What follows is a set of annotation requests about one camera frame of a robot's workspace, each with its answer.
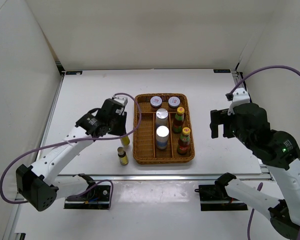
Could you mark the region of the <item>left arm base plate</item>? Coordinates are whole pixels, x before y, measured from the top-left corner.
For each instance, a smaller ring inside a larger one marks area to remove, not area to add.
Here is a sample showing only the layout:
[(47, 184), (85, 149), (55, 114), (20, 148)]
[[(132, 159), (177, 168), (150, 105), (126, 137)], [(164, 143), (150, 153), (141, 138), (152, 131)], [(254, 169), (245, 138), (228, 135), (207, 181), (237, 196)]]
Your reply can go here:
[(64, 201), (66, 210), (110, 210), (114, 184), (111, 180), (94, 182), (93, 188), (81, 195), (68, 197)]

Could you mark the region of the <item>red sauce bottle yellow cap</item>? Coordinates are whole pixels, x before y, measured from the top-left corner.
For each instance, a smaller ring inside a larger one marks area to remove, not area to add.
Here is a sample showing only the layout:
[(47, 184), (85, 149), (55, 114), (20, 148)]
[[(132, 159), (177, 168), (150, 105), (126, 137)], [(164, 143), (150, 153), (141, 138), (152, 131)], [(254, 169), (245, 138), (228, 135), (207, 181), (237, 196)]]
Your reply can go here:
[(177, 144), (177, 152), (180, 155), (185, 155), (190, 146), (190, 133), (191, 129), (189, 127), (184, 127), (181, 131), (180, 137), (178, 139), (178, 144)]

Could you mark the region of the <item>silver cap shaker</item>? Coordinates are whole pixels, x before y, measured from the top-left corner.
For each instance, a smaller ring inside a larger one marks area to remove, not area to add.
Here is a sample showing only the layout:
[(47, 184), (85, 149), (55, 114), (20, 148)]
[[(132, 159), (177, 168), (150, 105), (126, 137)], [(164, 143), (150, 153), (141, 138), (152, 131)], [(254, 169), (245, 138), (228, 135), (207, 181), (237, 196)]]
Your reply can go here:
[(161, 125), (156, 129), (155, 132), (155, 144), (160, 150), (164, 150), (168, 146), (170, 130), (167, 126)]
[(160, 108), (155, 113), (155, 128), (167, 126), (169, 120), (169, 112), (165, 108)]

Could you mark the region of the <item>small amber bottle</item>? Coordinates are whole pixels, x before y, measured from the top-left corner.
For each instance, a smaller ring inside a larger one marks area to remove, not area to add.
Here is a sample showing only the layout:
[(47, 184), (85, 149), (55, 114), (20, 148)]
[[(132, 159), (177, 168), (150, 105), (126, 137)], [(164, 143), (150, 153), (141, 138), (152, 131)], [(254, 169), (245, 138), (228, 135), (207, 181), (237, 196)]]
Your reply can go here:
[(120, 141), (121, 141), (121, 144), (122, 144), (124, 147), (126, 147), (126, 146), (128, 146), (128, 145), (130, 144), (130, 139), (129, 139), (128, 136), (122, 137), (122, 138), (120, 139)]
[(117, 155), (118, 155), (119, 162), (121, 165), (127, 165), (129, 163), (127, 153), (123, 147), (117, 148)]

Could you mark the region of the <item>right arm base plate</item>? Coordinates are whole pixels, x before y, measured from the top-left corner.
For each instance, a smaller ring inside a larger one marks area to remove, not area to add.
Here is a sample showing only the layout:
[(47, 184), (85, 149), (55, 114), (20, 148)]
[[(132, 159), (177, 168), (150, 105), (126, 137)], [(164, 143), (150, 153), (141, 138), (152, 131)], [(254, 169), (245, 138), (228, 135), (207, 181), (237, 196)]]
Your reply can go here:
[(247, 211), (248, 207), (242, 201), (229, 196), (222, 196), (212, 184), (199, 185), (194, 190), (199, 194), (200, 210), (202, 212)]

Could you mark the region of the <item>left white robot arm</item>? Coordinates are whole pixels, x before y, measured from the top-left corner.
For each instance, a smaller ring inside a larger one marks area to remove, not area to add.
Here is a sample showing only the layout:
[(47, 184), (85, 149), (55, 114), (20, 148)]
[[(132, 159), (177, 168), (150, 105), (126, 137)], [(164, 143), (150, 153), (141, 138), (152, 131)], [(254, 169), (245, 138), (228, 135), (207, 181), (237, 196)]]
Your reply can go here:
[(93, 179), (84, 173), (57, 180), (59, 173), (80, 152), (106, 134), (126, 134), (127, 97), (114, 96), (104, 101), (101, 108), (84, 114), (63, 139), (43, 158), (30, 166), (22, 164), (16, 170), (18, 192), (39, 212), (49, 208), (60, 198), (90, 200), (95, 194)]

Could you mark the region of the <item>white lid jar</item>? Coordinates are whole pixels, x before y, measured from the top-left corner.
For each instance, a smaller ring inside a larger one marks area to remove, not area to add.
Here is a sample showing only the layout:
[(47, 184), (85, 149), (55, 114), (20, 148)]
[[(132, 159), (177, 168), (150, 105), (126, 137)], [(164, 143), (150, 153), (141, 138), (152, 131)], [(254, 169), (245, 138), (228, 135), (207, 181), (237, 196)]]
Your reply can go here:
[(169, 111), (176, 112), (177, 109), (180, 107), (181, 101), (177, 96), (171, 96), (168, 99), (168, 107)]
[(156, 112), (158, 109), (162, 107), (163, 100), (160, 96), (153, 96), (150, 99), (150, 107), (152, 112)]

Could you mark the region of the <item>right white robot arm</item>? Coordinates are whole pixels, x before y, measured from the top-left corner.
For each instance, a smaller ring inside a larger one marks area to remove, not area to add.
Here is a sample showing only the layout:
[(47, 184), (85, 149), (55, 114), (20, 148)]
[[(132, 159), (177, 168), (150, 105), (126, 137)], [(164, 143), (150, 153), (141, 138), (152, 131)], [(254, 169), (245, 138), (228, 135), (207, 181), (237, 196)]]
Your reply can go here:
[(237, 138), (267, 167), (281, 190), (282, 199), (264, 194), (225, 173), (215, 181), (214, 193), (220, 200), (229, 197), (252, 207), (284, 238), (300, 240), (300, 148), (285, 131), (271, 129), (267, 112), (255, 103), (210, 112), (213, 139), (223, 126), (225, 138)]

